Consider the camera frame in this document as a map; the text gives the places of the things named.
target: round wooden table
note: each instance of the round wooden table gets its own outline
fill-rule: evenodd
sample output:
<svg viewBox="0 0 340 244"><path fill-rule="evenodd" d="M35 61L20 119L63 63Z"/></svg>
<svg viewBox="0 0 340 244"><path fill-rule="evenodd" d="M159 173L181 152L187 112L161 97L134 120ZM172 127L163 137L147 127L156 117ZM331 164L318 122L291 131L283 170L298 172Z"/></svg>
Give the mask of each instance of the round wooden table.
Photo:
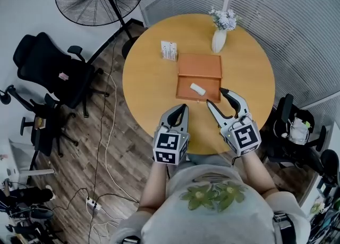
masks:
<svg viewBox="0 0 340 244"><path fill-rule="evenodd" d="M176 99L177 64L162 59L160 41L177 43L178 53L214 54L211 40L215 26L205 14L174 16L153 25L134 43L126 58L123 90L126 103L138 124L152 137L160 117L171 107L189 106L190 143L188 153L215 154L230 150L206 102ZM262 128L274 102L275 80L266 53L244 29L227 33L220 53L222 87L242 96ZM221 97L217 107L234 115L229 102Z"/></svg>

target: black cable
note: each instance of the black cable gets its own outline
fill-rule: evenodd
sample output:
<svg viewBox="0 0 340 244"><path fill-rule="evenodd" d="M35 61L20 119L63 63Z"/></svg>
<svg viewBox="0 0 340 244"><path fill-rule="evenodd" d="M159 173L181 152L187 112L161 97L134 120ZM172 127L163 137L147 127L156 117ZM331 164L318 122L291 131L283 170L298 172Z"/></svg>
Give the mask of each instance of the black cable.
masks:
<svg viewBox="0 0 340 244"><path fill-rule="evenodd" d="M21 183L21 182L10 182L10 183L18 183L18 184L21 184L22 186L28 188L25 184Z"/></svg>
<svg viewBox="0 0 340 244"><path fill-rule="evenodd" d="M71 204L71 201L74 199L75 195L76 195L80 190L86 190L87 197L89 197L89 191L87 191L87 189L86 189L85 187L79 188L79 189L76 191L76 193L74 194L74 196L72 197L72 199L70 199L69 204L67 205L67 208L64 208L64 207L62 207L62 206L56 206L56 207L54 207L54 208L52 209L52 211L53 211L54 209L57 209L57 208L61 208L61 209L65 210L65 211L68 210L68 208L69 208L69 206L70 206L70 204Z"/></svg>
<svg viewBox="0 0 340 244"><path fill-rule="evenodd" d="M112 73L112 68L113 68L113 63L114 63L114 51L115 51L115 46L117 44L117 37L114 39L114 45L113 45L113 48L112 48L112 62L111 62L111 67L110 67L110 72L109 72L109 75L107 75L107 81L106 81L106 89L105 89L105 95L104 95L104 108L103 108L103 113L101 115L101 118L100 118L100 139L99 139L99 143L98 143L98 148L97 148L97 164L96 164L96 170L95 170L95 183L93 185L93 193L92 193L92 199L95 198L95 191L96 191L96 182L97 182L97 170L98 170L98 162L99 162L99 147L100 147L100 143L101 143L101 140L102 140L102 128L103 128L103 117L105 115L105 106L106 106L106 94L107 94L107 89L108 89L108 84L109 84L109 78L111 76L111 73ZM92 221L94 219L94 214L95 214L95 209L96 209L96 203L95 203L95 206L94 206L94 209L93 209L93 212L92 212L92 218L91 218L91 222L90 222L90 231L89 231L89 244L90 244L90 235L91 235L91 230L92 230Z"/></svg>
<svg viewBox="0 0 340 244"><path fill-rule="evenodd" d="M106 107L106 94L107 94L107 89L108 89L108 82L109 82L109 78L110 78L110 75L112 73L112 67L113 67L113 62L114 62L114 51L115 51L115 46L117 44L117 40L115 39L115 43L113 45L113 49L112 49L112 63L111 63L111 67L110 67L110 72L109 72L109 75L107 75L107 81L106 81L106 89L105 89L105 95L104 95L104 108L103 108L103 113L101 114L101 118L100 118L100 139L99 139L99 143L98 143L98 148L97 148L97 164L96 164L96 170L95 170L95 183L93 185L93 193L92 193L92 198L94 199L95 198L95 191L96 191L96 182L97 182L97 170L98 170L98 162L99 162L99 147L100 147L100 143L101 143L101 140L103 138L103 135L102 135L102 129L103 129L103 117L105 115L105 107Z"/></svg>
<svg viewBox="0 0 340 244"><path fill-rule="evenodd" d="M232 166L234 166L235 161L236 161L237 158L240 158L240 156L233 158L233 160L232 160Z"/></svg>
<svg viewBox="0 0 340 244"><path fill-rule="evenodd" d="M168 178L169 178L169 180L170 180L170 174L169 174L169 168L168 168L168 166L166 166L166 174L168 175Z"/></svg>

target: gray t-shirt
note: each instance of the gray t-shirt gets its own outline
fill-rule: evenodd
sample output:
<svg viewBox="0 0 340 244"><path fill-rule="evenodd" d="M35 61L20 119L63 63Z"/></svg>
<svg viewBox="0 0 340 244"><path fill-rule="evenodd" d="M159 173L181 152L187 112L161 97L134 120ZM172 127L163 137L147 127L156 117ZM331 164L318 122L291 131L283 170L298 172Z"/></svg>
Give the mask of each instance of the gray t-shirt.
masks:
<svg viewBox="0 0 340 244"><path fill-rule="evenodd" d="M197 165L169 180L166 201L153 215L140 211L122 221L110 244L130 235L145 244L275 243L274 212L288 214L296 244L306 244L310 223L291 193L264 200L234 169Z"/></svg>

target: white vase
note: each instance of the white vase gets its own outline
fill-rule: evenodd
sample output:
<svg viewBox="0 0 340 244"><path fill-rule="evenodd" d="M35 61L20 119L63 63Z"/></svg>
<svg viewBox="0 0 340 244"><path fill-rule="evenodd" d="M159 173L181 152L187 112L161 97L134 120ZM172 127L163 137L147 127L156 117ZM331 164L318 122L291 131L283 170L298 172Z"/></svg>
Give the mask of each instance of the white vase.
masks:
<svg viewBox="0 0 340 244"><path fill-rule="evenodd" d="M211 42L212 51L214 53L219 53L222 50L226 39L227 39L227 30L217 29L214 33L214 36Z"/></svg>

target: power strip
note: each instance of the power strip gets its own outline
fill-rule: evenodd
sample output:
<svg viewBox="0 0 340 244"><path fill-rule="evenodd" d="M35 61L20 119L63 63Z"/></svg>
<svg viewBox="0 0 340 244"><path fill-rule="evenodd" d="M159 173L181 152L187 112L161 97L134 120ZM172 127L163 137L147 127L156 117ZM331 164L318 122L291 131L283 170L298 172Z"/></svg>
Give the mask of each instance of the power strip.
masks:
<svg viewBox="0 0 340 244"><path fill-rule="evenodd" d="M91 198L86 198L86 203L88 205L90 205L92 208L95 208L97 210L100 210L101 209L101 205L99 203L96 203L96 201L94 201L93 199Z"/></svg>

